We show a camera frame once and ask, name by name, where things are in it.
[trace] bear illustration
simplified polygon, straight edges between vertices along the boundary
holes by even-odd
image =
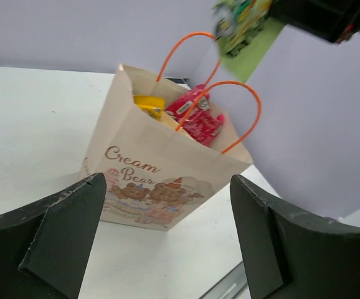
[[[155,204],[165,202],[168,206],[177,206],[187,203],[187,200],[182,198],[186,192],[185,189],[178,186],[173,188],[170,184],[157,183],[149,197]]]
[[[145,197],[149,194],[151,190],[148,188],[143,188],[143,185],[140,184],[137,186],[136,184],[129,183],[121,189],[119,186],[113,186],[111,192],[113,192],[117,198],[120,199],[137,199],[139,201],[144,201]]]

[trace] paper bag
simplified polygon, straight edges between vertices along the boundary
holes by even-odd
[[[228,114],[211,148],[149,117],[134,94],[152,95],[170,105],[187,89],[147,70],[119,65],[88,146],[80,178],[101,172],[107,194],[101,220],[168,230],[252,164]]]

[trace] bag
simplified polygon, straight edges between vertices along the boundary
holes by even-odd
[[[194,35],[212,37],[205,32],[195,32],[183,38],[176,47]],[[80,178],[96,172],[105,175],[107,194],[103,221],[168,230],[228,184],[232,175],[252,164],[228,114],[213,103],[210,103],[212,112],[223,114],[225,122],[211,148],[154,120],[134,104],[133,95],[143,94],[164,98],[167,107],[187,92],[186,88],[161,79],[173,52],[158,77],[147,70],[123,64],[115,73],[80,171]],[[205,89],[199,99],[212,87],[225,83],[252,90],[240,82],[219,82]],[[258,117],[243,138],[258,122],[261,105],[257,100]]]

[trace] orange handle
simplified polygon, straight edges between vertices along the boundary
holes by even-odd
[[[193,32],[190,34],[187,34],[186,36],[184,36],[181,40],[179,40],[177,42],[176,45],[174,45],[173,49],[170,51],[169,55],[166,57],[165,62],[162,65],[161,71],[159,72],[159,75],[156,77],[156,81],[159,82],[162,78],[163,72],[166,69],[166,66],[168,65],[168,62],[170,60],[170,58],[172,57],[173,53],[178,49],[178,47],[186,40],[189,39],[190,37],[193,36],[208,36],[213,40],[216,40],[213,34],[207,33],[207,32]],[[211,73],[211,75],[209,76],[209,78],[206,80],[205,86],[207,86],[209,84],[209,82],[212,80],[213,76],[216,74],[217,69],[219,68],[220,65],[220,61],[218,61],[218,63],[216,64],[215,69],[213,70],[213,72]]]
[[[215,86],[219,86],[219,85],[225,85],[225,84],[234,84],[234,85],[240,85],[244,88],[246,88],[247,90],[250,91],[250,93],[255,97],[256,102],[257,102],[257,116],[255,121],[253,122],[252,126],[250,127],[250,129],[243,134],[240,139],[238,139],[236,142],[234,142],[232,145],[230,145],[228,148],[226,148],[225,150],[222,151],[222,154],[225,154],[226,152],[228,152],[229,150],[231,150],[233,147],[235,147],[237,144],[239,144],[242,140],[244,140],[249,134],[251,134],[251,132],[253,131],[253,129],[256,127],[257,123],[259,122],[260,116],[262,115],[262,101],[260,100],[259,95],[257,94],[257,92],[250,87],[247,84],[238,82],[238,81],[221,81],[221,82],[217,82],[215,84],[212,84],[210,87],[208,87],[207,89],[205,89],[195,100],[194,103],[192,103],[191,107],[187,110],[186,114],[183,116],[183,118],[181,119],[181,121],[179,122],[178,127],[176,128],[176,131],[179,131],[180,128],[183,126],[183,124],[186,122],[188,116],[190,115],[191,111],[196,107],[196,105],[198,104],[199,100],[207,93],[209,92],[209,90],[211,90],[212,88],[214,88]]]

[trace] wall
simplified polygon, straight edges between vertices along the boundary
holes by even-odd
[[[182,36],[211,30],[213,2],[0,0],[0,65],[114,72],[123,62],[158,71]],[[185,43],[167,74],[187,77],[209,43]]]
[[[191,76],[202,82],[213,47]],[[220,70],[215,80],[231,78]],[[250,77],[263,100],[262,121],[245,140],[255,164],[284,199],[323,216],[360,208],[360,36],[341,46],[286,27]],[[237,131],[255,116],[253,98],[217,88]]]

